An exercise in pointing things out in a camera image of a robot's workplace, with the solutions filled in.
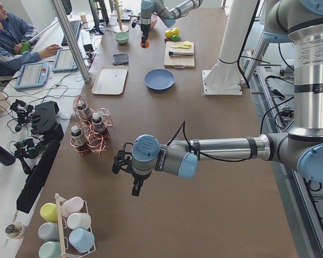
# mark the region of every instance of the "blue plate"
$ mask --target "blue plate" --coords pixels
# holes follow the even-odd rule
[[[174,84],[174,76],[168,70],[155,69],[145,75],[145,84],[153,90],[166,90]]]

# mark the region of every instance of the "blue joint cap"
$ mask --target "blue joint cap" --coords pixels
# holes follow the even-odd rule
[[[192,153],[187,153],[178,170],[179,177],[192,178],[198,168],[198,157]]]
[[[290,40],[287,34],[278,34],[278,33],[271,33],[271,32],[263,32],[264,41],[268,43],[290,43],[293,42]]]
[[[158,156],[160,150],[159,141],[150,134],[140,135],[136,138],[132,156],[140,162],[148,162]]]
[[[141,9],[148,10],[153,6],[152,0],[142,0],[141,1]]]
[[[323,183],[323,144],[310,148],[300,157],[297,172],[309,180]]]
[[[316,15],[323,15],[323,0],[300,0],[303,6]]]
[[[163,23],[166,25],[166,27],[171,28],[175,23],[175,19],[165,19],[163,20]]]

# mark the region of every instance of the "black thermos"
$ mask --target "black thermos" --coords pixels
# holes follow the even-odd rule
[[[10,166],[16,161],[16,158],[0,146],[0,163],[5,166]]]

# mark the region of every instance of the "green bowl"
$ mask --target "green bowl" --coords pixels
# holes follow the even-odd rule
[[[115,40],[119,44],[126,44],[129,40],[129,33],[121,31],[115,34],[114,36]]]

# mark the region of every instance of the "white desk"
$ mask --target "white desk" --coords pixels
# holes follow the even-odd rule
[[[64,34],[62,32],[60,25],[55,25],[41,36],[41,39],[35,45],[33,51],[34,52],[40,51],[51,44],[61,44],[63,36]],[[78,42],[80,43],[79,46],[81,51],[83,52],[84,50],[81,44],[81,36],[79,36]],[[55,57],[53,56],[43,61],[53,61],[54,58]],[[16,91],[14,89],[16,80],[11,81],[10,84],[8,84],[8,86],[4,90],[4,92],[7,95],[9,95],[8,100],[11,103],[13,103],[16,99],[20,99],[33,106],[36,106],[41,103],[41,100],[36,100],[36,99],[43,98],[45,95],[47,95],[47,93],[52,96],[62,95],[62,93],[66,90],[66,87],[62,85],[68,86],[68,90],[65,92],[64,95],[76,96],[80,94],[81,89],[84,86],[84,81],[79,71],[65,77],[62,81],[61,86],[55,89],[51,89],[65,75],[68,74],[68,73],[55,74],[51,71],[51,66],[52,66],[52,63],[50,62],[49,78],[46,84],[41,88],[26,89],[24,92]],[[73,100],[74,100],[74,97],[61,97],[59,99],[55,99],[51,97],[45,98],[45,101],[57,102],[60,109],[60,112],[57,114],[57,116],[60,117],[58,118],[58,123],[61,124],[63,131],[66,130],[69,123],[68,118],[73,113],[73,109],[72,109]],[[23,127],[20,132],[13,134],[6,125],[7,122],[11,119],[12,117],[10,116],[0,117],[0,145],[5,149],[8,149],[7,145],[10,141],[20,141],[31,137],[30,124],[27,125],[27,127]],[[9,126],[12,128],[13,131],[15,130],[14,128],[16,124],[17,123],[15,121],[12,121],[9,123]],[[65,135],[64,140],[68,141],[68,139],[69,139],[69,135]],[[15,150],[15,147],[13,144],[10,145],[10,149],[12,151]],[[32,168],[35,164],[38,163],[39,158],[36,158],[33,160],[26,159],[25,161]],[[24,174],[22,165],[19,160],[16,160],[16,162],[9,167],[5,167],[0,164],[0,257],[14,257],[17,250],[19,249],[20,244],[22,243],[22,240],[10,240],[6,242],[4,230],[6,226],[12,222],[13,215],[16,211],[16,200],[25,185],[26,178],[27,178],[27,175]],[[28,225],[31,220],[33,211],[34,211],[34,207],[31,209],[30,214],[18,212],[16,221],[21,221],[26,225]]]

